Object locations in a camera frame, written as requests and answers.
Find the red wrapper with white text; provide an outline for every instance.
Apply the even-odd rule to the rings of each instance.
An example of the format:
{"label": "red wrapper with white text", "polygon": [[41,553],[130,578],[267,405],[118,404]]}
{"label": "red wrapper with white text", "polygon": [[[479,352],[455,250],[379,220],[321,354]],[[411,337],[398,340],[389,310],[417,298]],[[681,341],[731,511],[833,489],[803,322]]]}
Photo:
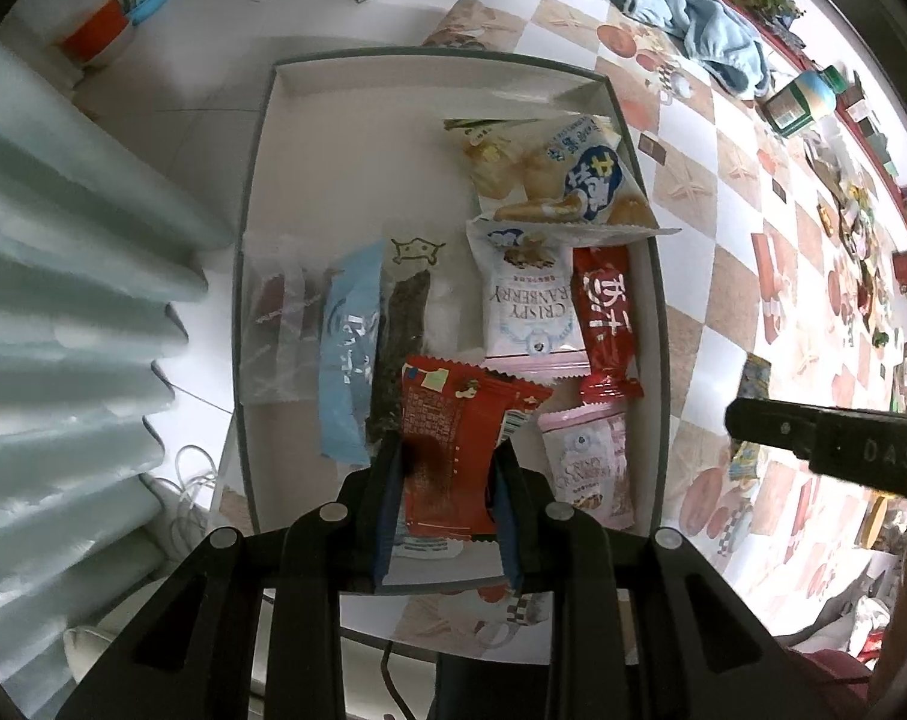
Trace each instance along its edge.
{"label": "red wrapper with white text", "polygon": [[493,450],[552,389],[421,355],[407,359],[402,377],[407,530],[436,538],[492,535],[487,479]]}
{"label": "red wrapper with white text", "polygon": [[580,385],[584,403],[643,396],[630,320],[629,271],[626,247],[573,250],[573,305],[591,370]]}

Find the metal screw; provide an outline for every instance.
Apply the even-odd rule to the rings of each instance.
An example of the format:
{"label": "metal screw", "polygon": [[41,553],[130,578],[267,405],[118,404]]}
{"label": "metal screw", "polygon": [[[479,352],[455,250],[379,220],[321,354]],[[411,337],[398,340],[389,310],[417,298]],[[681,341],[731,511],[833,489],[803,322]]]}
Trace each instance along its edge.
{"label": "metal screw", "polygon": [[323,522],[340,522],[346,519],[349,509],[342,503],[328,503],[320,509],[320,519]]}
{"label": "metal screw", "polygon": [[573,517],[573,507],[568,503],[560,503],[560,501],[553,501],[546,504],[546,516],[550,519],[560,520],[563,522],[567,519],[572,519]]}
{"label": "metal screw", "polygon": [[226,549],[234,546],[236,543],[237,533],[233,528],[216,528],[210,533],[210,546],[213,549]]}
{"label": "metal screw", "polygon": [[684,543],[684,538],[673,528],[661,528],[653,538],[663,549],[678,549]]}

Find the barcode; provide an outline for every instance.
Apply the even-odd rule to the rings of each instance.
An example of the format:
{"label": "barcode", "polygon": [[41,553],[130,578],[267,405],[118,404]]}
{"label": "barcode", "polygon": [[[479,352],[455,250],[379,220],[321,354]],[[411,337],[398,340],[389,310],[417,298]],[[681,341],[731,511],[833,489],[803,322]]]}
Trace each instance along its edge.
{"label": "barcode", "polygon": [[503,413],[503,423],[500,425],[500,435],[496,439],[496,445],[500,446],[505,440],[509,439],[517,428],[526,424],[529,412],[522,412],[519,409],[509,409]]}

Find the tile floor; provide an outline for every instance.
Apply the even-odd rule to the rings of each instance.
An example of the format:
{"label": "tile floor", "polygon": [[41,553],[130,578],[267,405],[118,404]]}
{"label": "tile floor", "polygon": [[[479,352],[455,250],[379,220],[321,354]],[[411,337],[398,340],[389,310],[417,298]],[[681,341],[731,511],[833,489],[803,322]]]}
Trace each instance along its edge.
{"label": "tile floor", "polygon": [[[77,86],[75,103],[133,153],[234,226],[270,69],[323,50],[420,45],[457,0],[170,0],[138,26],[112,65]],[[209,291],[173,310],[190,343],[157,365],[176,389],[149,422],[166,448],[154,476],[207,473],[219,463],[234,409],[231,290],[234,255],[202,259]],[[176,456],[181,455],[179,469]],[[208,505],[210,491],[199,503]],[[176,500],[172,500],[176,509]]]}

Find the bottle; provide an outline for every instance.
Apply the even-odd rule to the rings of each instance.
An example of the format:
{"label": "bottle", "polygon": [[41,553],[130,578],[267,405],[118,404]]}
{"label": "bottle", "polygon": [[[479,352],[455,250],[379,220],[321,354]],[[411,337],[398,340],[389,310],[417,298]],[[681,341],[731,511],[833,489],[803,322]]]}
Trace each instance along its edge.
{"label": "bottle", "polygon": [[773,131],[788,138],[833,113],[836,96],[846,89],[847,82],[833,65],[821,71],[805,70],[769,98],[762,110]]}

